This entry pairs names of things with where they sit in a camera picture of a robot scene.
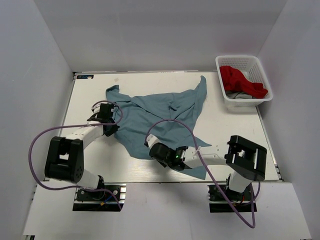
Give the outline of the blue-grey t-shirt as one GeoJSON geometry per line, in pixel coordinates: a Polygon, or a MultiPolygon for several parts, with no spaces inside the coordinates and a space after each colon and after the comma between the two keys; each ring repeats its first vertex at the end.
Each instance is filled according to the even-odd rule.
{"type": "Polygon", "coordinates": [[[113,115],[114,120],[119,121],[119,129],[114,137],[130,156],[120,168],[124,180],[149,180],[151,175],[147,172],[147,164],[159,166],[150,158],[149,150],[144,145],[147,132],[172,149],[209,146],[199,138],[193,139],[190,133],[195,128],[207,97],[207,80],[204,76],[200,77],[194,89],[183,92],[129,96],[120,92],[119,85],[113,85],[106,89],[105,95],[108,101],[120,106],[113,115]]]}

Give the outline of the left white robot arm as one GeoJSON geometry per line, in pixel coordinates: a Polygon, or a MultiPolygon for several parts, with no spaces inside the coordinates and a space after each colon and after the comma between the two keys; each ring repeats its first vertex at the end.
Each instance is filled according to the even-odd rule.
{"type": "Polygon", "coordinates": [[[85,169],[84,151],[96,139],[113,135],[120,128],[115,120],[113,103],[99,103],[91,108],[88,123],[75,132],[51,139],[44,168],[47,178],[75,184],[88,189],[94,199],[105,196],[106,187],[101,176],[85,169]]]}

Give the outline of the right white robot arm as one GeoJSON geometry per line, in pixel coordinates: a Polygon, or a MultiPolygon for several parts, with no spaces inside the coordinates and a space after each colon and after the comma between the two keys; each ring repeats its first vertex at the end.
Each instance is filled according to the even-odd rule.
{"type": "Polygon", "coordinates": [[[172,149],[153,134],[148,135],[144,145],[149,148],[152,159],[176,171],[194,169],[203,163],[231,167],[233,172],[227,178],[225,192],[233,200],[242,196],[251,182],[265,180],[267,149],[239,135],[230,137],[227,153],[218,145],[172,149]]]}

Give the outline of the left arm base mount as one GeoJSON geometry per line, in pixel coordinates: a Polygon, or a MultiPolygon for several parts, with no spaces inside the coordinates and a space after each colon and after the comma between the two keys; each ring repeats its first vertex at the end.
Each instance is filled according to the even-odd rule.
{"type": "Polygon", "coordinates": [[[120,212],[125,203],[126,183],[106,183],[107,192],[89,192],[77,189],[74,196],[72,210],[74,212],[120,212]]]}

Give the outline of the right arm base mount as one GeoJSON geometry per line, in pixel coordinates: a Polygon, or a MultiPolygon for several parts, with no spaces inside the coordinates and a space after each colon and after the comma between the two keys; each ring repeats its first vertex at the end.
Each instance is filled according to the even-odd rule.
{"type": "MultiPolygon", "coordinates": [[[[252,184],[248,185],[243,193],[228,190],[226,184],[221,184],[220,187],[239,213],[250,213],[252,211],[252,184]]],[[[215,184],[208,185],[207,191],[210,213],[234,212],[215,184]]]]}

